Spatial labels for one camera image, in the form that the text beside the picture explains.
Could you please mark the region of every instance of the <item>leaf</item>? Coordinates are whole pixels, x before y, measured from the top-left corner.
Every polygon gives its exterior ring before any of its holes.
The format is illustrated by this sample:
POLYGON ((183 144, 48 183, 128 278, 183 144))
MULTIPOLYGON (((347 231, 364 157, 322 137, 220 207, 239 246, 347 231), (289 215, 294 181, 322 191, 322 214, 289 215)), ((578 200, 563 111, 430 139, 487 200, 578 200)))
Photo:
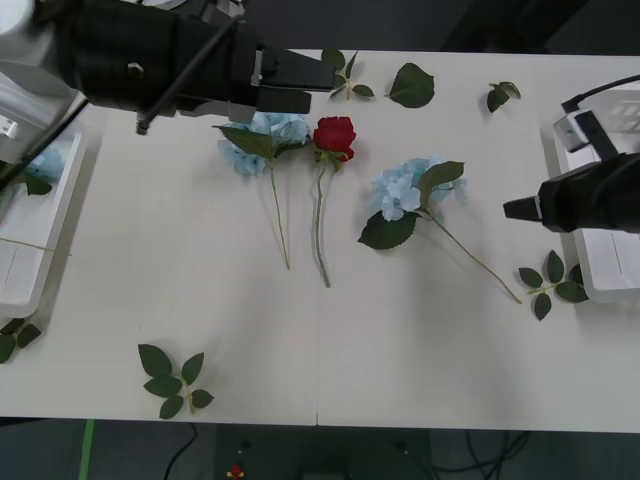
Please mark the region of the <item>leaf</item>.
POLYGON ((345 85, 341 86, 339 89, 334 90, 331 95, 329 95, 329 98, 333 98, 335 97, 337 94, 339 94, 342 90, 345 89, 345 85))
POLYGON ((551 311, 551 298, 546 293, 541 293, 536 297, 533 311, 538 320, 542 320, 551 311))
POLYGON ((493 85, 493 90, 487 95, 487 108, 491 113, 495 112, 509 100, 509 94, 500 85, 493 85))
POLYGON ((405 212, 400 220, 387 222, 382 212, 376 213, 367 221, 358 240, 374 250, 388 250, 403 244, 413 233, 419 215, 415 212, 405 212))
POLYGON ((556 293, 567 302, 580 303, 589 300, 584 287, 574 281, 560 283, 556 286, 556 293))
POLYGON ((367 97, 367 98, 375 97, 373 90, 371 90, 366 85, 356 85, 355 87, 353 87, 353 92, 357 93, 361 97, 367 97))
POLYGON ((576 265, 569 271, 569 280, 573 280, 574 282, 577 282, 578 285, 584 287, 584 280, 582 279, 582 269, 580 268, 580 264, 576 265))
POLYGON ((333 82, 333 88, 340 88, 346 85, 347 81, 344 79, 342 75, 336 75, 336 79, 333 82))
POLYGON ((173 371, 171 360, 154 345, 138 345, 142 368, 150 377, 168 377, 173 371))
POLYGON ((7 323, 4 327, 2 327, 2 330, 0 330, 0 333, 2 335, 13 335, 18 331, 18 329, 22 325, 24 325, 24 318, 14 318, 9 323, 7 323))
POLYGON ((327 48, 322 51, 322 61, 326 63, 330 63, 338 70, 342 70, 344 68, 344 64, 346 62, 344 55, 340 50, 336 50, 335 48, 327 48))
POLYGON ((464 163, 462 162, 444 162, 434 165, 422 174, 418 180, 418 189, 420 190, 420 206, 422 208, 429 207, 429 197, 431 192, 438 185, 453 182, 464 173, 464 163))
POLYGON ((345 77, 347 78, 351 78, 351 70, 353 70, 353 64, 356 61, 356 56, 358 55, 358 52, 353 54, 353 57, 351 57, 351 60, 349 60, 349 64, 347 65, 347 70, 344 72, 345 73, 345 77))
POLYGON ((204 352, 194 355, 184 362, 184 365, 182 366, 182 378, 187 382, 187 385, 191 385, 195 382, 198 375, 200 375, 202 362, 204 362, 204 352))
POLYGON ((542 275, 533 268, 519 268, 520 278, 531 288, 540 288, 542 286, 542 275))
POLYGON ((169 398, 180 393, 182 382, 176 377, 157 377, 145 383, 144 389, 158 397, 169 398))
POLYGON ((170 418, 175 417, 182 408, 183 403, 184 398, 180 395, 174 395, 173 397, 167 398, 162 404, 162 407, 160 407, 160 418, 163 420, 169 420, 170 418))
POLYGON ((249 155, 258 155, 262 158, 271 158, 273 140, 270 135, 249 132, 233 127, 217 127, 231 143, 249 155))
POLYGON ((564 263, 555 250, 551 250, 547 258, 547 276, 551 283, 561 282, 564 276, 564 263))
POLYGON ((275 153, 273 154, 273 158, 278 158, 284 152, 288 152, 289 150, 298 150, 300 148, 304 148, 306 143, 288 143, 283 145, 278 145, 275 153))
POLYGON ((0 363, 9 360, 14 348, 16 348, 16 339, 12 335, 0 335, 0 363))
POLYGON ((518 87, 516 87, 515 83, 500 82, 498 85, 500 85, 510 97, 517 98, 518 100, 522 98, 522 94, 520 93, 520 90, 518 90, 518 87))
POLYGON ((18 346, 20 348, 26 348, 31 342, 40 336, 40 330, 33 324, 29 324, 24 327, 18 334, 18 346))
POLYGON ((213 398, 206 390, 194 390, 191 394, 191 401, 196 408, 204 408, 209 405, 213 398))
POLYGON ((405 64, 396 75, 388 97, 406 108, 424 107, 435 95, 433 76, 414 63, 405 64))

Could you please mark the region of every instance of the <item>artificial flower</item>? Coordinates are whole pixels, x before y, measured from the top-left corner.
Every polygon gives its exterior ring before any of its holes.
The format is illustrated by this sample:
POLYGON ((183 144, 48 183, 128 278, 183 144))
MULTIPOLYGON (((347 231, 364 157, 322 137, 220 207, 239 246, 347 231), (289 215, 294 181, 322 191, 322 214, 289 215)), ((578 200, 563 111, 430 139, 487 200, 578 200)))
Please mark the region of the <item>artificial flower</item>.
POLYGON ((356 132, 349 117, 326 117, 320 119, 318 128, 313 132, 313 143, 320 150, 344 153, 341 162, 351 160, 354 156, 351 144, 356 139, 356 132))

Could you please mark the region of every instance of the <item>green tape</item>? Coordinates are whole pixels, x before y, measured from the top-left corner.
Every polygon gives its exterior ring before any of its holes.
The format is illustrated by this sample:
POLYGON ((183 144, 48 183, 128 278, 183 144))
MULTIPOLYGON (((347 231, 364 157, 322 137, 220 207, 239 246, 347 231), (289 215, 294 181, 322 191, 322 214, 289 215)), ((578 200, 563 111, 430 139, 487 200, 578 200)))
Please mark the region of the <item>green tape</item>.
POLYGON ((87 420, 84 427, 84 438, 82 439, 82 458, 80 459, 79 480, 89 478, 89 459, 91 458, 91 444, 93 443, 93 426, 95 420, 87 420))

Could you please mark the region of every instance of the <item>white tray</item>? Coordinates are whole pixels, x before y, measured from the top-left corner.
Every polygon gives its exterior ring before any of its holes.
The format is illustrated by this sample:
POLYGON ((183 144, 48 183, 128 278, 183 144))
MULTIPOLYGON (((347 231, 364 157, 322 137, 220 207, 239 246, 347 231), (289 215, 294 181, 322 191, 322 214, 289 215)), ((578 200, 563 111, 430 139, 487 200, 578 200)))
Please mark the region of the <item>white tray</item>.
MULTIPOLYGON (((0 237, 55 249, 86 150, 75 121, 52 143, 65 164, 60 181, 44 196, 27 196, 20 186, 0 223, 0 237)), ((40 302, 53 253, 0 241, 0 316, 26 317, 40 302)))

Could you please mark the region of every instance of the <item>light blue flower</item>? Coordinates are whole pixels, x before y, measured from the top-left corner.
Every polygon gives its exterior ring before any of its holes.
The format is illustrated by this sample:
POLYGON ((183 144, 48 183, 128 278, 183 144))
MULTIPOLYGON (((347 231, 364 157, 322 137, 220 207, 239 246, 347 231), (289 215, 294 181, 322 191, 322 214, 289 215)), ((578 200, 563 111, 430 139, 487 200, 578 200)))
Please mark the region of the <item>light blue flower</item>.
MULTIPOLYGON (((273 138, 273 145, 305 143, 311 129, 302 115, 284 113, 256 113, 251 124, 229 123, 231 128, 239 128, 273 138)), ((267 161, 258 155, 249 155, 228 140, 218 141, 218 148, 225 160, 241 175, 259 175, 267 166, 267 161)))
MULTIPOLYGON (((440 155, 431 155, 428 159, 416 158, 384 170, 373 179, 370 207, 376 212, 382 211, 382 216, 389 222, 400 220, 404 212, 417 210, 420 207, 420 190, 417 188, 420 177, 429 168, 444 161, 440 155)), ((444 183, 431 194, 429 203, 435 207, 451 191, 464 193, 465 188, 466 180, 462 178, 444 183)))

